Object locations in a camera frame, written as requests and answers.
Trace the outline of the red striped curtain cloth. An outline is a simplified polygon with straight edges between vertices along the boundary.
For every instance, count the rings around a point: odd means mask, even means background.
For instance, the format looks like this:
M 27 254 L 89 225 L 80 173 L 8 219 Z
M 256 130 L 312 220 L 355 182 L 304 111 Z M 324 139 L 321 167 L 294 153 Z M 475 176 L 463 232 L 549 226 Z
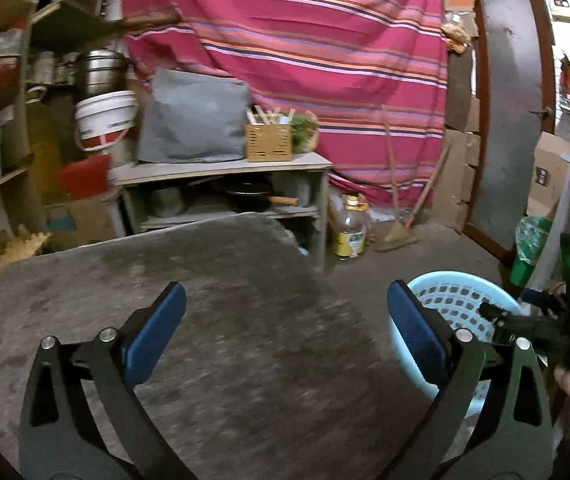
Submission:
M 125 18 L 158 11 L 177 17 L 125 39 L 141 80 L 232 77 L 265 110 L 309 110 L 333 185 L 417 202 L 444 129 L 443 0 L 122 0 Z

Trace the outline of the light blue plastic basket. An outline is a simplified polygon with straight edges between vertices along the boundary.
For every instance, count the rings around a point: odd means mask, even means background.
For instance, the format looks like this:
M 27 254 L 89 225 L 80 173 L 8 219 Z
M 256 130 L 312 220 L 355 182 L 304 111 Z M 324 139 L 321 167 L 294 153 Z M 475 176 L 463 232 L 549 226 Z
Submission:
M 504 292 L 503 289 L 493 283 L 478 278 L 478 276 L 454 272 L 438 271 L 423 274 L 414 278 L 407 287 L 419 298 L 419 302 L 428 309 L 437 310 L 453 330 L 466 328 L 480 341 L 486 344 L 497 344 L 493 340 L 494 329 L 490 322 L 485 320 L 479 313 L 483 301 L 494 302 L 499 306 L 506 307 L 510 312 L 517 312 L 516 301 Z M 404 370 L 410 373 L 415 382 L 420 382 L 423 390 L 434 391 L 437 396 L 437 388 L 423 378 L 419 368 L 411 358 L 407 346 L 402 341 L 400 333 L 393 325 L 390 318 L 391 338 L 399 344 L 401 361 Z M 486 400 L 490 384 L 486 380 L 479 382 L 474 397 L 469 405 L 467 417 L 463 426 L 458 430 L 454 443 L 449 449 L 449 458 L 462 454 L 467 442 L 474 430 L 480 411 Z

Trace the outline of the grey low cabinet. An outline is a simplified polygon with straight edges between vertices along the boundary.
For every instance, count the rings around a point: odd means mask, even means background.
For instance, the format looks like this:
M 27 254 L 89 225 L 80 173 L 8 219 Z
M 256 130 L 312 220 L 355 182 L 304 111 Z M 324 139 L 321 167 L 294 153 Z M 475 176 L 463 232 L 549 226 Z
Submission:
M 294 156 L 289 162 L 141 162 L 110 170 L 108 177 L 120 193 L 122 224 L 128 234 L 218 220 L 239 214 L 231 209 L 227 192 L 273 191 L 296 197 L 298 206 L 271 206 L 263 214 L 281 222 L 315 266 L 325 264 L 328 171 L 332 163 L 317 153 Z

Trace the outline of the red plastic basin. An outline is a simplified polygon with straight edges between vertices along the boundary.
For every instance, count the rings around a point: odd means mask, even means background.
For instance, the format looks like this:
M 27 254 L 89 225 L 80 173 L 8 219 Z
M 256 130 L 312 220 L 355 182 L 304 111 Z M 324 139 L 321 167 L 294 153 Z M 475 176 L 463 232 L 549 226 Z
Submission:
M 73 200 L 84 200 L 106 193 L 110 171 L 110 154 L 92 155 L 80 162 L 72 162 L 61 168 L 62 187 Z

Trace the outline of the grey fabric cushion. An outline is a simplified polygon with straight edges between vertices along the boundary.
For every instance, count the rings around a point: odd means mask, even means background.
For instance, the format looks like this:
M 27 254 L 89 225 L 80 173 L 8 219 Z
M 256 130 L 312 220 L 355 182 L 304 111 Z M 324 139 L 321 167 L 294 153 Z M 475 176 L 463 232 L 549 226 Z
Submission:
M 138 159 L 148 164 L 242 159 L 249 104 L 243 81 L 157 70 L 143 114 Z

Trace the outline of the steel pot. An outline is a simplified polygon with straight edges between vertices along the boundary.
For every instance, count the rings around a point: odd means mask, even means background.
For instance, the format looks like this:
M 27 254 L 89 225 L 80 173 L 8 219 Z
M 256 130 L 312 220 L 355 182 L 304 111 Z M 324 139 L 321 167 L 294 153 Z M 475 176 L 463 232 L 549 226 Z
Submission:
M 78 101 L 127 89 L 130 62 L 108 49 L 80 53 L 74 62 L 74 87 Z

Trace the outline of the white plastic bucket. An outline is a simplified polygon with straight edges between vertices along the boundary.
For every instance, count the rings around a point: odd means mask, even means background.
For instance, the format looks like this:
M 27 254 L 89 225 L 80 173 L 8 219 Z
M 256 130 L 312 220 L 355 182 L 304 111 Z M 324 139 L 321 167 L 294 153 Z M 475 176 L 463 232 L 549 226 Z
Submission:
M 134 126 L 139 101 L 131 90 L 92 96 L 76 104 L 76 142 L 87 153 L 107 150 Z

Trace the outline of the wooden shelf rack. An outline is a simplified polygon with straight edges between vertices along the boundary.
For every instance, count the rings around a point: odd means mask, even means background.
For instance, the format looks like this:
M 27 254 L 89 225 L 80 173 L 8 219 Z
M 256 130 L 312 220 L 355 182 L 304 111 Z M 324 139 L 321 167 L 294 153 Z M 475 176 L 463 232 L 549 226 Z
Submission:
M 0 0 L 0 272 L 50 243 L 48 215 L 67 200 L 61 171 L 80 162 L 74 107 L 98 96 L 92 55 L 119 32 L 177 15 L 108 21 L 113 0 Z

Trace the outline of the clear oil bottle yellow label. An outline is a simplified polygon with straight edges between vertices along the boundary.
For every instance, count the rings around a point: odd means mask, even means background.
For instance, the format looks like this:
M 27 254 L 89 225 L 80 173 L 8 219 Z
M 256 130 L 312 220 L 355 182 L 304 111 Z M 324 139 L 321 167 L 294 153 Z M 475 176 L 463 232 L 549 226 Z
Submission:
M 334 252 L 340 259 L 359 258 L 369 230 L 369 206 L 358 195 L 343 194 L 333 213 Z

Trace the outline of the woven bamboo utensil box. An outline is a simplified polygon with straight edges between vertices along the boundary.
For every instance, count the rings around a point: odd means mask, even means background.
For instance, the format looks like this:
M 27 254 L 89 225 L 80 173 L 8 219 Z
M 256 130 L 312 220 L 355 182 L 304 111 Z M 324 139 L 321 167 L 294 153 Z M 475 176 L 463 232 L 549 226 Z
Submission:
M 246 108 L 244 127 L 246 158 L 249 162 L 289 162 L 293 159 L 291 122 L 295 111 L 282 113 L 279 108 Z

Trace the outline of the green leafy vegetables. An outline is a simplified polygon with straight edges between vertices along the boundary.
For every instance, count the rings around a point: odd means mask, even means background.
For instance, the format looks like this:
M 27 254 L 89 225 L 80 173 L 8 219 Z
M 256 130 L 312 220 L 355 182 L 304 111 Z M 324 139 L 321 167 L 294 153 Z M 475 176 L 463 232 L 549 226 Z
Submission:
M 291 132 L 291 149 L 295 154 L 311 153 L 319 143 L 319 123 L 317 116 L 307 110 L 302 114 L 294 114 L 289 124 Z

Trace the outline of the dark metal door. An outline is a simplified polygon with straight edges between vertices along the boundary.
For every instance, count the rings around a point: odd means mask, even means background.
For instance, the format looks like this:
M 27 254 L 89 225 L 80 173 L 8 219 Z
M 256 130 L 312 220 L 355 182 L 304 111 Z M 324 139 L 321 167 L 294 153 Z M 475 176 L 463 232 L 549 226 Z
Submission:
M 502 260 L 526 213 L 536 144 L 554 129 L 552 24 L 545 0 L 477 0 L 480 160 L 464 232 Z

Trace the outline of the stacked cardboard boxes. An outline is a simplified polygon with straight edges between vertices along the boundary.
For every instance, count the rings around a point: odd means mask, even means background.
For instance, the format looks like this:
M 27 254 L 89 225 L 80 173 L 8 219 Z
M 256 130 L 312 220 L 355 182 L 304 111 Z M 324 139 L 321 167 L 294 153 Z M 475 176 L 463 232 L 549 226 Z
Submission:
M 467 221 L 480 157 L 479 101 L 472 84 L 478 39 L 475 4 L 476 0 L 443 0 L 448 88 L 431 219 L 456 232 L 462 232 Z

